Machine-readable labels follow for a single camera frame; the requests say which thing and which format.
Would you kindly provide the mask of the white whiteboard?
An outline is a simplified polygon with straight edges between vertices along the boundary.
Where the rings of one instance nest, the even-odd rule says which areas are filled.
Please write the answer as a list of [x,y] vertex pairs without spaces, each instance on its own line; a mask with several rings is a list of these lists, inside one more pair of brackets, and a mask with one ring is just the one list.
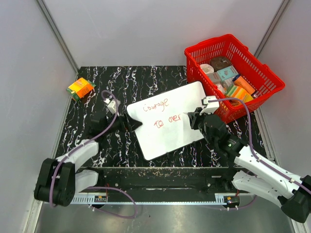
[[203,139],[199,130],[190,128],[189,117],[183,113],[201,107],[204,97],[203,85],[196,81],[127,106],[129,116],[143,123],[135,135],[145,160]]

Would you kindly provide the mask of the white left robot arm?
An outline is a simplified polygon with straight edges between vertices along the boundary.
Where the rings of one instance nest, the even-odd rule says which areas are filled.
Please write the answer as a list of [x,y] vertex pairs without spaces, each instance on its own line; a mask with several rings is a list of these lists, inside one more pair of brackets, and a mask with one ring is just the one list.
[[86,139],[55,159],[43,161],[35,185],[34,198],[54,206],[68,206],[74,196],[90,187],[95,192],[104,189],[105,180],[93,169],[80,167],[91,157],[98,154],[102,147],[103,138],[116,131],[134,131],[142,126],[141,121],[131,118],[128,114],[110,117],[95,114],[86,130]]

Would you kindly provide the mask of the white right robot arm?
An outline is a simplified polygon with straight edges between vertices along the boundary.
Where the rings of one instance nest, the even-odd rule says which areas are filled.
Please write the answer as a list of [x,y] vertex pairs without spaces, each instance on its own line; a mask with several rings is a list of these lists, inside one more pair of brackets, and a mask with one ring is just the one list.
[[311,177],[293,174],[254,151],[253,147],[229,133],[219,116],[196,108],[187,115],[190,127],[199,130],[211,148],[227,159],[228,171],[222,176],[226,192],[235,189],[266,199],[299,223],[311,213]]

